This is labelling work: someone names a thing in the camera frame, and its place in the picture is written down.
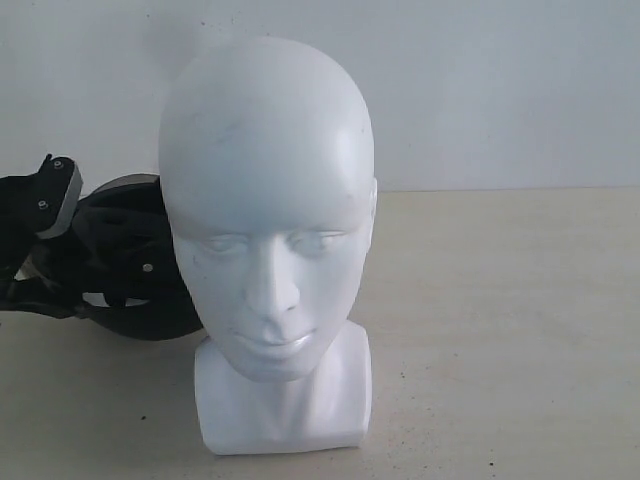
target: white mannequin head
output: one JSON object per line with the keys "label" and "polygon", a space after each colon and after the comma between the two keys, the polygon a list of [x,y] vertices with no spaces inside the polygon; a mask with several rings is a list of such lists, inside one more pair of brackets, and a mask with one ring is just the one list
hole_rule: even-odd
{"label": "white mannequin head", "polygon": [[355,301],[377,196],[358,87],[297,42],[192,62],[162,116],[162,191],[205,329],[253,381],[309,374]]}

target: mannequin nose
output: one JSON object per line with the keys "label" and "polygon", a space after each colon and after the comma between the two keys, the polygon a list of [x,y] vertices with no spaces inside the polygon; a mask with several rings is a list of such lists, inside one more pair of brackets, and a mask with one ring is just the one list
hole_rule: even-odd
{"label": "mannequin nose", "polygon": [[282,250],[275,242],[259,248],[245,286],[247,305],[263,318],[276,319],[300,300],[288,256]]}

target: mannequin ear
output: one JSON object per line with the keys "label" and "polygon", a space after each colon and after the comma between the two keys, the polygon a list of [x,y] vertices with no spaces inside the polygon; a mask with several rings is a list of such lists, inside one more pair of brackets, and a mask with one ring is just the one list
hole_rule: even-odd
{"label": "mannequin ear", "polygon": [[373,185],[371,186],[371,223],[369,224],[369,246],[368,249],[371,248],[371,242],[373,240],[373,224],[376,220],[376,212],[378,209],[378,180],[374,177]]}

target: mannequin lips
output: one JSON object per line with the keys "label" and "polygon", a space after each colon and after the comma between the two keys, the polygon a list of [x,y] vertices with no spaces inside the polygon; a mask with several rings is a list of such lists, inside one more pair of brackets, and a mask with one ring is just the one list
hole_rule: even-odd
{"label": "mannequin lips", "polygon": [[295,340],[278,343],[271,343],[265,340],[255,340],[238,332],[234,332],[234,336],[254,354],[274,358],[287,358],[302,350],[305,345],[309,343],[314,333],[315,329]]}

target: mannequin face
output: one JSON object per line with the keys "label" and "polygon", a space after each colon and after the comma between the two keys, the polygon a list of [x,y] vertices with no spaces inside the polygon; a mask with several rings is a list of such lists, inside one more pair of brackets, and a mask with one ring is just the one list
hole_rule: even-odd
{"label": "mannequin face", "polygon": [[[278,40],[243,48],[224,53],[235,67],[188,72],[163,118],[160,174],[207,332],[245,377],[290,381],[317,366],[355,301],[375,215],[373,139],[357,88],[327,57]],[[279,61],[261,65],[269,55]],[[197,85],[213,84],[226,95],[208,109]]]}

